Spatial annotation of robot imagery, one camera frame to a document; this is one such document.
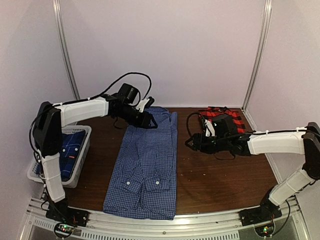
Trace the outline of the blue small-check long sleeve shirt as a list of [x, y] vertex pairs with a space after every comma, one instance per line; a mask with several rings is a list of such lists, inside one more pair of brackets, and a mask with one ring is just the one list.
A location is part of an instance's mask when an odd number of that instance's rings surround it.
[[128, 126], [102, 211], [132, 219], [173, 220], [177, 201], [178, 114], [154, 106], [158, 127]]

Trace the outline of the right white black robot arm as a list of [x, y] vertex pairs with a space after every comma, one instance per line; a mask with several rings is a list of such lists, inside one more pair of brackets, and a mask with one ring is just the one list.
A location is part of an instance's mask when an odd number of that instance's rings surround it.
[[268, 220], [277, 206], [320, 179], [320, 128], [315, 122], [290, 130], [225, 133], [221, 136], [195, 133], [185, 141], [185, 145], [206, 154], [228, 151], [232, 156], [303, 155], [304, 164], [275, 185], [261, 201], [261, 206], [256, 210], [256, 216], [261, 221]]

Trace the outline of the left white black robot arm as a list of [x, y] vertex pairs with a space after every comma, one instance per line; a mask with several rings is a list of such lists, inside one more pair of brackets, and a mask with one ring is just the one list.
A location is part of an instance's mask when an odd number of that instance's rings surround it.
[[49, 198], [58, 203], [66, 198], [59, 166], [62, 150], [62, 129], [70, 124], [97, 117], [121, 118], [129, 125], [142, 129], [156, 129], [158, 124], [145, 109], [154, 102], [152, 97], [143, 99], [137, 106], [122, 98], [104, 94], [71, 103], [43, 102], [31, 124], [35, 156], [42, 164], [44, 183]]

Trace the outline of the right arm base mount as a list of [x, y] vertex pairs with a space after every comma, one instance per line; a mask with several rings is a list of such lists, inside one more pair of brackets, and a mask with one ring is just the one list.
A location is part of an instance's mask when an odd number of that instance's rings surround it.
[[259, 206], [246, 208], [239, 212], [239, 218], [243, 227], [272, 221], [281, 216], [280, 207], [269, 200], [268, 194], [262, 198]]

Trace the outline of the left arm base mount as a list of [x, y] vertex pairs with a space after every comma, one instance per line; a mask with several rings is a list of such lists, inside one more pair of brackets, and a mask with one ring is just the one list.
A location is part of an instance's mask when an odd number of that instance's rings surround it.
[[69, 202], [66, 197], [63, 200], [54, 202], [48, 194], [45, 194], [43, 203], [48, 203], [48, 208], [45, 214], [48, 219], [74, 227], [87, 226], [89, 212], [87, 210], [69, 207]]

